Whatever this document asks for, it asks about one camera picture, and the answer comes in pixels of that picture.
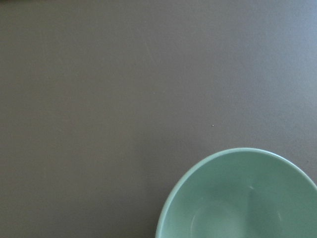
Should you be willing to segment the mint green bowl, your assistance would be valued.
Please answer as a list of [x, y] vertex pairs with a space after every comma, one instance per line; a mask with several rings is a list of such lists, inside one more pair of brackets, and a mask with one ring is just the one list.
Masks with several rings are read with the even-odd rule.
[[317, 187], [274, 153], [234, 148], [195, 164], [170, 192], [158, 238], [314, 238]]

